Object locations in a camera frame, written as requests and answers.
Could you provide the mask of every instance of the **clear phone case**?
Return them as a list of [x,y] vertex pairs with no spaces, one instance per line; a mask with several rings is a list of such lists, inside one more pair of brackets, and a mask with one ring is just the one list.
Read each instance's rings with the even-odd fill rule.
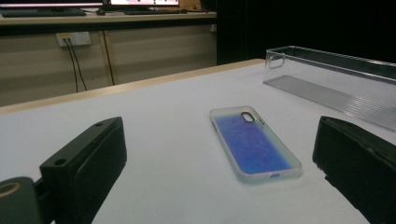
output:
[[299,177],[302,165],[250,106],[213,109],[210,118],[239,179]]

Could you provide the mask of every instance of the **clear plastic container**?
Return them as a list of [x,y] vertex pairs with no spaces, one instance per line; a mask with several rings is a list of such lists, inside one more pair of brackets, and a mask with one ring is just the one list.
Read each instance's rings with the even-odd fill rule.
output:
[[315,49],[268,49],[263,83],[396,132],[396,64]]

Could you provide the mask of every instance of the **power outlet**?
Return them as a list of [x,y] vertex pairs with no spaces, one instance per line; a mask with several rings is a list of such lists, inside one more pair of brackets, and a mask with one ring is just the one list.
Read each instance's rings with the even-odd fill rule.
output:
[[67,39],[70,40],[73,46],[78,45],[90,45],[90,33],[89,32],[74,32],[74,33],[59,33],[56,34],[58,38],[58,43],[60,47],[67,47],[66,43],[64,42]]

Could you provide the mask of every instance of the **plastic tray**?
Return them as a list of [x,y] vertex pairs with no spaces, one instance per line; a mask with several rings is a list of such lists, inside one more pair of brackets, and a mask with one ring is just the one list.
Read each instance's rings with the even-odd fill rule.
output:
[[268,49],[263,83],[396,132],[396,64],[315,49]]

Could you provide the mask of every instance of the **keyboard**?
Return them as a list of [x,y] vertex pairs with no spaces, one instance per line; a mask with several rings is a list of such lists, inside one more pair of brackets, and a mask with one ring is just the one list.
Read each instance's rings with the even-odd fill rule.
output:
[[179,14],[180,10],[126,10],[125,15],[163,15],[163,14]]
[[77,8],[68,9],[9,9],[1,10],[1,14],[5,18],[10,17],[73,17],[73,16],[86,16],[87,14]]

